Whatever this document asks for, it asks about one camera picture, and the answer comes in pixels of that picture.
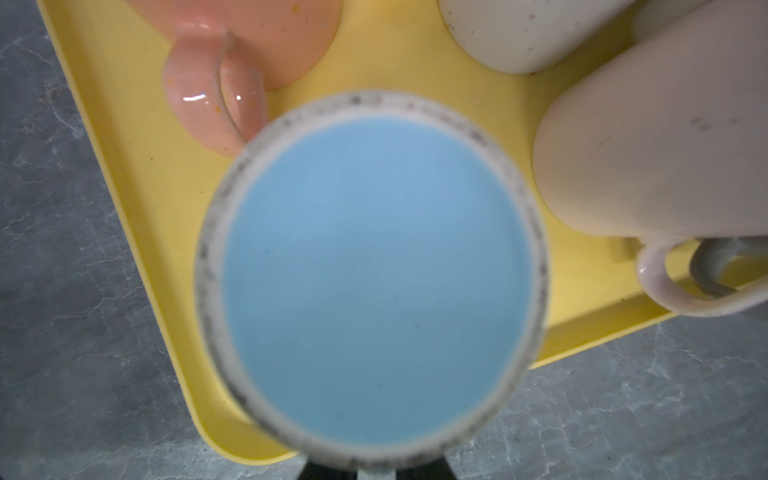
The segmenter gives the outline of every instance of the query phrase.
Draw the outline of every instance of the mug handle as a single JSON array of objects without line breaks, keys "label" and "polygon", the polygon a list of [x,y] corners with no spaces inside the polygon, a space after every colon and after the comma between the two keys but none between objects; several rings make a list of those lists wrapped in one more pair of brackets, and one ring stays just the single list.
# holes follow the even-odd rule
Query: mug handle
[{"label": "mug handle", "polygon": [[180,31],[165,61],[163,86],[187,132],[223,156],[239,154],[267,123],[262,74],[228,31]]},{"label": "mug handle", "polygon": [[702,300],[680,288],[669,276],[665,261],[683,237],[644,239],[637,254],[637,278],[645,293],[656,303],[675,313],[688,316],[721,316],[738,313],[768,301],[768,276],[730,295]]}]

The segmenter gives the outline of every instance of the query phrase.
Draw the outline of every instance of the pale pink mug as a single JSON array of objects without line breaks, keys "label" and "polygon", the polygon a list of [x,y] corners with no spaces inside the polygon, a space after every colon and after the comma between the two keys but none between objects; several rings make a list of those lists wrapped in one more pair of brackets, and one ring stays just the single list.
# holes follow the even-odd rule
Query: pale pink mug
[{"label": "pale pink mug", "polygon": [[173,42],[165,94],[182,125],[224,156],[267,123],[264,91],[305,75],[330,46],[342,0],[125,0]]}]

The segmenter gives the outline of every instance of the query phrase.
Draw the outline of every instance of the gray countertop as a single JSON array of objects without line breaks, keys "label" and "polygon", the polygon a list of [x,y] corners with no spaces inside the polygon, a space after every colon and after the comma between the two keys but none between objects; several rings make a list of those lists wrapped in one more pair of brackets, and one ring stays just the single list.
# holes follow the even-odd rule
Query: gray countertop
[{"label": "gray countertop", "polygon": [[[0,476],[295,478],[200,438],[31,0],[0,0]],[[676,318],[532,371],[459,478],[768,478],[768,322]]]}]

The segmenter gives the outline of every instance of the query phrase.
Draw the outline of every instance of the pink mug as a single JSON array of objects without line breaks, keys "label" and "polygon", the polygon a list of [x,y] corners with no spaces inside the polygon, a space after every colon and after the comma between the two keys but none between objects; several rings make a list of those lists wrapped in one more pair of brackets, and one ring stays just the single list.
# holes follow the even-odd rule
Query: pink mug
[{"label": "pink mug", "polygon": [[173,42],[165,94],[205,147],[240,153],[267,123],[264,91],[307,73],[330,46],[342,0],[126,0]]}]

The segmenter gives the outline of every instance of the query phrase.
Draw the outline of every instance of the yellow tray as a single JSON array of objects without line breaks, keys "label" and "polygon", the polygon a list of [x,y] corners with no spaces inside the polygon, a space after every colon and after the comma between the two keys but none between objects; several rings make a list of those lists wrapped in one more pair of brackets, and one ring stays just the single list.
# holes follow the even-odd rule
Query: yellow tray
[{"label": "yellow tray", "polygon": [[[236,462],[264,465],[289,458],[293,452],[264,435],[233,402],[197,329],[192,298],[197,233],[230,160],[199,147],[166,105],[160,79],[169,45],[120,0],[38,0],[38,5],[195,426]],[[270,112],[277,116],[359,88],[420,94],[473,118],[516,159],[532,185],[531,145],[541,116],[564,89],[630,45],[631,13],[559,65],[509,75],[481,66],[454,43],[435,0],[346,0],[326,56],[302,80],[270,93]],[[635,280],[636,242],[582,235],[559,223],[543,204],[542,211],[553,290],[536,366],[670,316]],[[670,256],[676,277],[684,276],[691,248]],[[765,264],[737,263],[729,275],[732,283],[744,283],[767,270]]]}]

